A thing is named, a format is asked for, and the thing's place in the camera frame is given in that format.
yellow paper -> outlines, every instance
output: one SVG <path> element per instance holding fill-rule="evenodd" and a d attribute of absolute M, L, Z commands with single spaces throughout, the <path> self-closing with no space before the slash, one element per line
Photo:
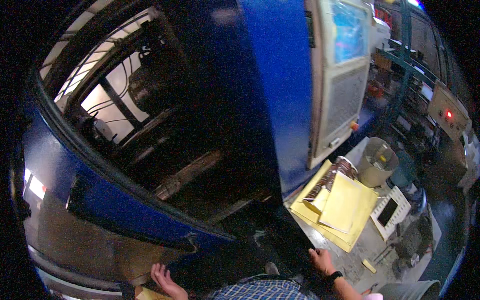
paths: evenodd
<path fill-rule="evenodd" d="M 325 208 L 328 196 L 330 196 L 330 192 L 326 188 L 322 188 L 320 193 L 318 193 L 318 195 L 315 197 L 315 200 L 309 202 L 308 200 L 303 199 L 303 203 L 309 209 L 320 215 Z"/>
<path fill-rule="evenodd" d="M 350 232 L 343 233 L 328 226 L 318 224 L 319 215 L 314 211 L 310 210 L 303 204 L 302 199 L 307 196 L 309 191 L 315 186 L 315 184 L 320 180 L 324 173 L 330 168 L 332 163 L 329 160 L 326 160 L 322 167 L 318 170 L 317 174 L 312 178 L 312 180 L 305 186 L 305 188 L 299 193 L 295 202 L 292 204 L 290 209 L 292 212 L 302 219 L 309 226 L 323 234 L 327 239 L 331 240 L 335 245 L 342 248 L 345 252 L 350 252 L 357 242 L 360 233 L 363 231 L 365 224 L 372 212 L 375 204 L 377 203 L 378 194 L 373 190 L 362 185 L 360 182 L 355 181 L 361 185 L 360 196 L 358 208 L 352 219 L 352 227 Z"/>
<path fill-rule="evenodd" d="M 147 288 L 143 288 L 142 292 L 140 292 L 136 298 L 137 300 L 172 300 L 169 296 L 160 295 Z"/>
<path fill-rule="evenodd" d="M 361 187 L 345 174 L 337 172 L 332 191 L 325 203 L 319 223 L 343 233 L 352 227 L 352 219 L 359 202 Z"/>

smartwatch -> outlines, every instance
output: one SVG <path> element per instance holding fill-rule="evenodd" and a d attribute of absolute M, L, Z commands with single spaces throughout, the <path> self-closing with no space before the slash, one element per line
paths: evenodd
<path fill-rule="evenodd" d="M 327 276 L 327 278 L 326 278 L 327 289 L 330 290 L 330 292 L 333 291 L 333 286 L 334 286 L 335 279 L 337 279 L 339 277 L 343 277 L 343 274 L 340 271 L 335 271 L 331 275 Z"/>

plaid shirt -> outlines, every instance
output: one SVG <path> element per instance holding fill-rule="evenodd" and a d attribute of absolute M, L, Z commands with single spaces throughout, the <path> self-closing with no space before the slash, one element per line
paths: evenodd
<path fill-rule="evenodd" d="M 295 299 L 318 300 L 313 293 L 299 292 L 301 286 L 292 280 L 255 280 L 252 277 L 213 292 L 209 300 Z"/>

shoe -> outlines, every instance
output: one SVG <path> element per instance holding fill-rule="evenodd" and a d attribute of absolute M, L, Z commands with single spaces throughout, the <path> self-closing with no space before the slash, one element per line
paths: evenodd
<path fill-rule="evenodd" d="M 268 275 L 280 275 L 276 265 L 273 262 L 267 262 L 265 265 L 265 273 Z"/>

human hand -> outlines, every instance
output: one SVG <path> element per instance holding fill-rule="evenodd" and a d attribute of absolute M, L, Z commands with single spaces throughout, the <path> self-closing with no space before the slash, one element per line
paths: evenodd
<path fill-rule="evenodd" d="M 164 264 L 161 267 L 160 264 L 152 265 L 150 276 L 174 300 L 188 300 L 187 292 L 173 282 L 170 278 L 170 270 L 167 270 Z"/>
<path fill-rule="evenodd" d="M 310 255 L 310 261 L 315 269 L 322 272 L 326 276 L 336 272 L 336 269 L 332 264 L 332 258 L 330 257 L 330 253 L 327 249 L 308 249 L 308 253 Z"/>

